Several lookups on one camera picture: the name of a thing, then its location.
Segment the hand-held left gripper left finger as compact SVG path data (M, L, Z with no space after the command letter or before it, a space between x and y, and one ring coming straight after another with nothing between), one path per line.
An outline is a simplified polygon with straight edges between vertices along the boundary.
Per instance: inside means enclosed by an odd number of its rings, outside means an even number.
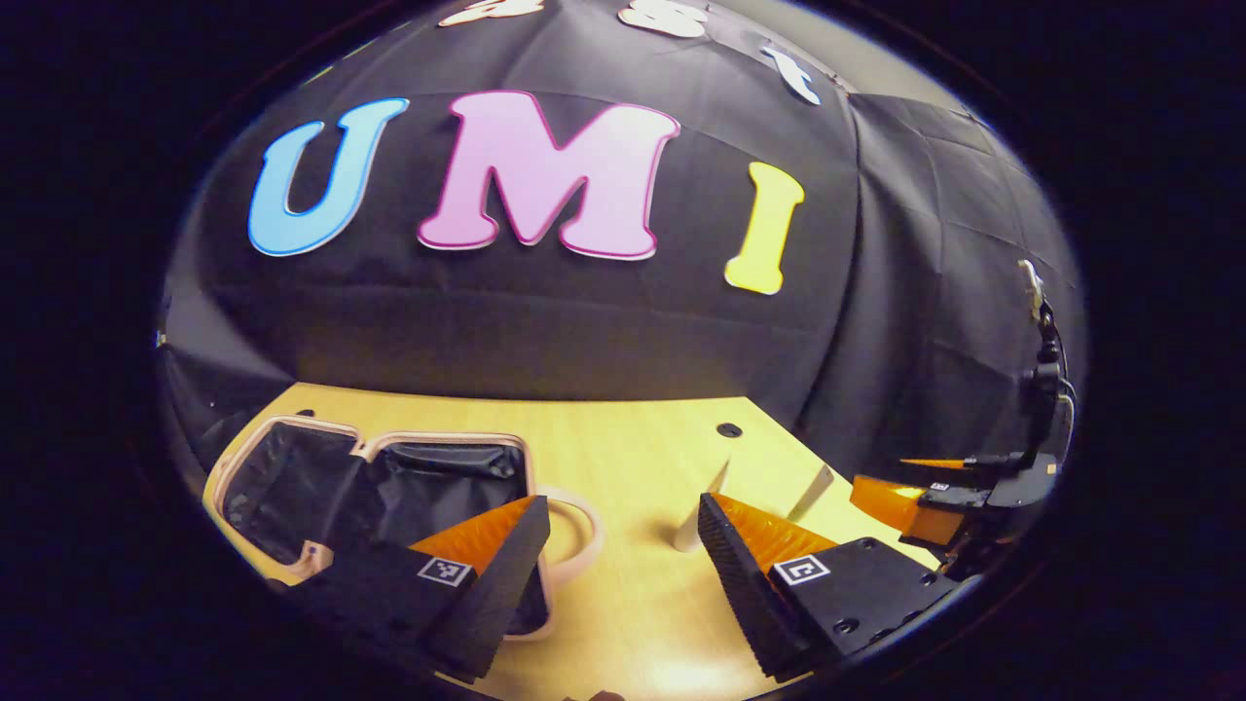
M293 586L293 608L405 674L488 674L549 535L545 496L495 507L417 544L336 554Z

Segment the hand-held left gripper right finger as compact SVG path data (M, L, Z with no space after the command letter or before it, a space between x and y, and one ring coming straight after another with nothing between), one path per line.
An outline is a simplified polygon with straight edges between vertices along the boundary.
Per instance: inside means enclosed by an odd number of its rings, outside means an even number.
M721 493L700 496L697 524L753 657L774 682L858 656L958 586L878 538L835 544Z

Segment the pale green skincare tube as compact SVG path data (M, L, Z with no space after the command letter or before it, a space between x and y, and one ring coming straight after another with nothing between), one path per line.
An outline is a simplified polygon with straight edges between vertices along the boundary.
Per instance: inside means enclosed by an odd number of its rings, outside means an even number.
M835 483L835 478L836 478L835 469L832 469L831 466L824 462L824 464L820 466L819 469L816 469L816 473L812 476L811 482L809 483L804 493L800 496L800 498L797 498L795 506L792 506L791 510L787 510L787 520L791 520L792 523L800 523L805 518L805 515L807 515L810 510L812 510L812 507L819 504L819 501L820 498L822 498L824 493L826 493L829 491L829 487L831 487Z

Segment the pale pink suitcase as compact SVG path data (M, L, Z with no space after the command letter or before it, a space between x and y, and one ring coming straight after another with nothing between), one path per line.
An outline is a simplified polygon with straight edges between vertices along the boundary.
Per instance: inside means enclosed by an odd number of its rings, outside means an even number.
M535 483L535 458L520 436L391 431L366 440L359 427L312 412L272 416L240 432L202 489L206 513L245 562L289 585L346 547L412 545L528 497L579 510L589 535L562 562L535 560L507 642L547 637L554 593L606 545L604 522L587 498Z

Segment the black backdrop cloth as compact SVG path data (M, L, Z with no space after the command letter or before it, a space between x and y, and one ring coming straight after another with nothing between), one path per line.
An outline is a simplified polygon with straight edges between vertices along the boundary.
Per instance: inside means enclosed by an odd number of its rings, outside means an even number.
M269 98L174 232L156 357L204 473L302 382L558 402L745 396L844 473L1019 449L1072 232L1025 154L855 27L682 0L409 12Z

